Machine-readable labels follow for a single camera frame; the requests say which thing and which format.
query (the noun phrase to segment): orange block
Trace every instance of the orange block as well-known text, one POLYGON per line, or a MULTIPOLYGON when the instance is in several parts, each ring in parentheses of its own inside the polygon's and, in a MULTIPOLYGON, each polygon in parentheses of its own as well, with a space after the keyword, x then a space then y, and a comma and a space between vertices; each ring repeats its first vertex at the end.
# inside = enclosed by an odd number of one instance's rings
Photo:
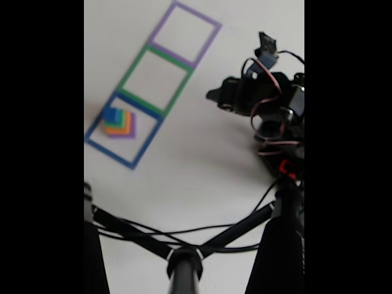
POLYGON ((110 135, 128 135, 130 132, 130 124, 132 123, 130 112, 127 111, 126 120, 125 120, 125 128, 124 129, 116 129, 113 127, 105 127, 105 132, 110 135))

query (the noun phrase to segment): black rod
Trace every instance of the black rod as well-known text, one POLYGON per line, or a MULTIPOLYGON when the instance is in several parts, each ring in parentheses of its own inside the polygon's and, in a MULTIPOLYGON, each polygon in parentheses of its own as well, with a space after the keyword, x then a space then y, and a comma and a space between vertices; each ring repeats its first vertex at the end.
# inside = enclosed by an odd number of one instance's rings
MULTIPOLYGON (((143 231, 138 230, 134 226, 119 220, 115 216, 112 216, 111 214, 99 208, 97 208, 94 213, 94 220, 106 226, 107 228, 116 228, 116 230, 118 230, 119 232, 127 232, 121 233, 121 235, 123 235, 124 237, 126 237, 128 233, 130 236, 132 236, 132 234, 134 233, 144 233, 143 231)), ((145 238, 135 238, 133 242, 149 250, 150 252, 162 257, 163 259, 166 259, 170 251, 172 251, 169 246, 148 235, 146 235, 145 238)))
MULTIPOLYGON (((269 218, 271 218, 273 209, 270 207, 274 205, 275 201, 267 204, 266 206, 260 208, 258 211, 252 213, 250 216, 246 217, 242 221, 238 222, 234 226, 228 228, 222 233, 218 234, 211 240, 204 243, 202 246, 214 246, 214 247, 225 247, 227 244, 230 244, 235 239, 240 236, 246 234, 253 228, 261 225, 269 218)), ((210 256, 215 251, 211 249, 201 249, 200 250, 204 256, 204 258, 210 256)))

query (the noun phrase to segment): green block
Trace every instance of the green block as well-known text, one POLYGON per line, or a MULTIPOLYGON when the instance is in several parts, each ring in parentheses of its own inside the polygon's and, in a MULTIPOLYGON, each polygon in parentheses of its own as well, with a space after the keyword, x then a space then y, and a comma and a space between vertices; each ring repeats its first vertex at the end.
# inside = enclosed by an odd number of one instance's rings
POLYGON ((126 116, 127 112, 123 109, 120 109, 121 114, 120 114, 120 122, 118 124, 111 124, 109 122, 105 122, 105 127, 118 127, 118 128, 125 128, 125 121, 126 121, 126 116))

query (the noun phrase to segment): blue block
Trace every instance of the blue block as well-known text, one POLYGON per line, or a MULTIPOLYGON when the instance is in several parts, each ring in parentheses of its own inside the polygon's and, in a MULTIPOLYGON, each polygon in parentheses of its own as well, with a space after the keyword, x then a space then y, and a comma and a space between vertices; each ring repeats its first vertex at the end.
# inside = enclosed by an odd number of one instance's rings
POLYGON ((118 124, 121 120, 121 110, 118 108, 107 107, 104 109, 103 119, 110 124, 118 124))

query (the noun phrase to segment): black bar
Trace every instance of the black bar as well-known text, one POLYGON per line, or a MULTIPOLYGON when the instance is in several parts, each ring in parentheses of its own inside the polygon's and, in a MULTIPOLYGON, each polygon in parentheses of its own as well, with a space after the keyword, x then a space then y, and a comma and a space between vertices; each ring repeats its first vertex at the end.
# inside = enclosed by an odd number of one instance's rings
POLYGON ((98 231, 88 222, 83 228, 83 294, 109 294, 98 231))
MULTIPOLYGON (((226 231, 223 231, 219 235, 204 243, 202 246, 225 247, 227 244, 230 244, 235 239, 246 234, 253 228, 257 227, 258 225, 264 223, 269 218, 271 218, 273 209, 270 207, 270 204, 274 205, 274 201, 260 208, 258 211, 252 213, 250 216, 243 219, 241 222, 235 224, 234 226, 228 228, 226 231)), ((204 258, 206 258, 215 251, 211 249, 202 249, 201 252, 204 258)))
POLYGON ((197 294, 198 278, 190 260, 179 261, 173 269, 169 294, 197 294))
POLYGON ((304 293, 304 239, 295 218, 298 195, 286 188, 275 196, 275 212, 265 226, 245 294, 304 293))
MULTIPOLYGON (((144 233, 143 231, 138 230, 132 225, 119 220, 115 216, 112 216, 99 208, 97 208, 97 211, 94 213, 94 220, 107 228, 116 228, 119 232, 128 232, 130 236, 134 233, 144 233)), ((169 246, 150 236, 146 236, 146 238, 135 238, 133 242, 162 257, 163 259, 166 259, 170 251, 172 251, 169 246)))

